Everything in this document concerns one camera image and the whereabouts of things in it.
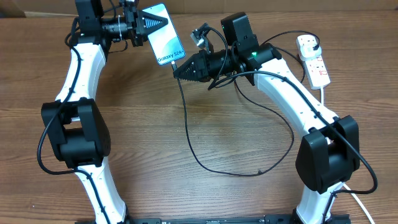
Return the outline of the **blue Galaxy smartphone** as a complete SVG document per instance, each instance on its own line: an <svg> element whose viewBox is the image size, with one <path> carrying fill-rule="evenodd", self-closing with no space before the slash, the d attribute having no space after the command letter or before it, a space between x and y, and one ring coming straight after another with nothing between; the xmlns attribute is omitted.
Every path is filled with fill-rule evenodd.
<svg viewBox="0 0 398 224"><path fill-rule="evenodd" d="M155 59L159 65L165 65L172 61L184 58L185 51L179 39L177 31L170 18L169 12L163 3L147 7L144 12L164 17L168 24L148 35Z"/></svg>

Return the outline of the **white USB charger plug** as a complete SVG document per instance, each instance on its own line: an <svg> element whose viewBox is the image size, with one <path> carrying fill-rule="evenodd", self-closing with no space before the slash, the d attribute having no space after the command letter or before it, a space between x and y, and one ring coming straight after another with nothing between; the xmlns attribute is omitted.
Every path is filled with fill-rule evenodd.
<svg viewBox="0 0 398 224"><path fill-rule="evenodd" d="M301 61L312 60L322 54L321 47L316 50L313 49L317 45L317 40L313 35L305 34L298 36L296 39L296 45L299 50L298 54Z"/></svg>

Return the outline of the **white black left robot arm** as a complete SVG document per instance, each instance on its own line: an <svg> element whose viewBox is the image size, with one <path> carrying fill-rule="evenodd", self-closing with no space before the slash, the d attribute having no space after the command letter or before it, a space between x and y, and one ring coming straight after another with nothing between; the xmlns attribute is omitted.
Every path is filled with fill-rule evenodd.
<svg viewBox="0 0 398 224"><path fill-rule="evenodd" d="M45 128L37 162L50 175L77 175L95 211L94 223L133 223L111 175L111 138L95 102L96 91L112 43L130 40L142 46L172 22L163 4L139 10L137 1L120 1L123 15L108 19L101 1L75 4L78 17L65 37L71 63L55 101L42 105Z"/></svg>

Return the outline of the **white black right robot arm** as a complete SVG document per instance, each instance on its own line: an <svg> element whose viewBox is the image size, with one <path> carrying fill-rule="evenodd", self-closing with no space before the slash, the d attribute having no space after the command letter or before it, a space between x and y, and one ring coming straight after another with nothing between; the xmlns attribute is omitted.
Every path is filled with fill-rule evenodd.
<svg viewBox="0 0 398 224"><path fill-rule="evenodd" d="M191 34L199 52L176 68L174 77L209 82L210 88L246 77L299 133L295 167L304 184L301 201L290 215L267 215L264 221L349 223L348 215L334 215L331 208L360 166L357 122L350 116L340 118L319 102L292 74L276 46L258 42L245 13L225 17L221 25L224 50L213 50L207 37L210 27L203 24Z"/></svg>

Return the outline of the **white power strip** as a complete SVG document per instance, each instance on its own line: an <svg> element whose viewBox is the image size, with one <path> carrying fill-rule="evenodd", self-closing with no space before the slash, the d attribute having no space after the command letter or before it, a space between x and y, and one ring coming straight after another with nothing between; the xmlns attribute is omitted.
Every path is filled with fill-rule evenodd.
<svg viewBox="0 0 398 224"><path fill-rule="evenodd" d="M322 56L303 62L311 89L319 90L331 83Z"/></svg>

